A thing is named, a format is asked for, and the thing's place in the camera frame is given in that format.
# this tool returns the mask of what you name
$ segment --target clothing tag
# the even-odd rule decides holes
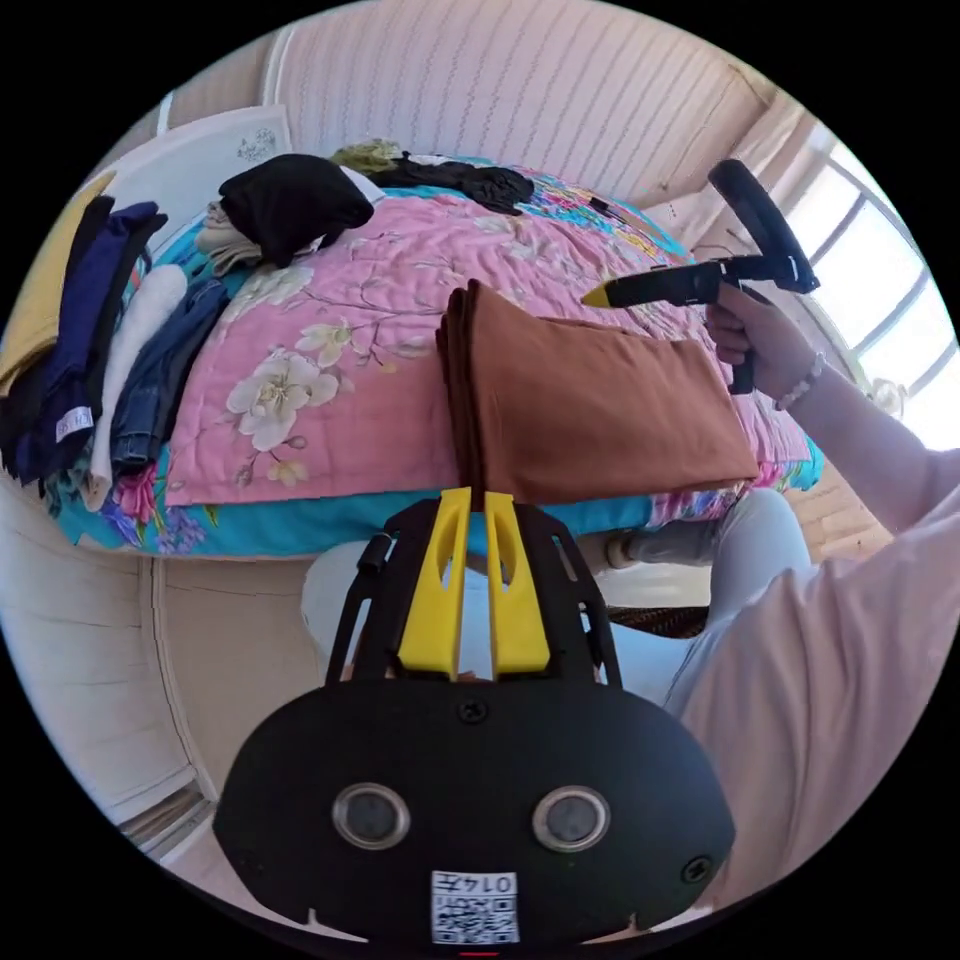
[[[74,407],[57,421],[57,443],[78,430],[89,430],[93,426],[93,411],[89,407]]]

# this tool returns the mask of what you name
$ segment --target knee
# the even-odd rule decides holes
[[[736,519],[764,526],[797,524],[796,514],[787,498],[772,487],[753,487],[748,490],[727,514],[727,520],[733,522]]]

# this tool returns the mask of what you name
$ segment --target folded brown cloth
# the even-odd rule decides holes
[[[533,317],[471,280],[437,331],[463,486],[540,505],[758,475],[704,348]]]

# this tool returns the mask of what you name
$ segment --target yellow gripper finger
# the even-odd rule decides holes
[[[445,673],[457,678],[460,618],[467,566],[470,488],[444,490],[433,533],[420,567],[398,656],[406,670]],[[450,577],[444,574],[450,565]]]
[[[547,668],[550,648],[513,497],[488,493],[484,514],[494,679],[504,674],[539,673]]]

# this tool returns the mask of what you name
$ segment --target beaded bracelet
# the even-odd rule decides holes
[[[823,353],[818,353],[813,358],[810,372],[785,397],[781,397],[774,404],[774,409],[787,410],[792,407],[817,382],[823,373],[826,361],[826,356]]]

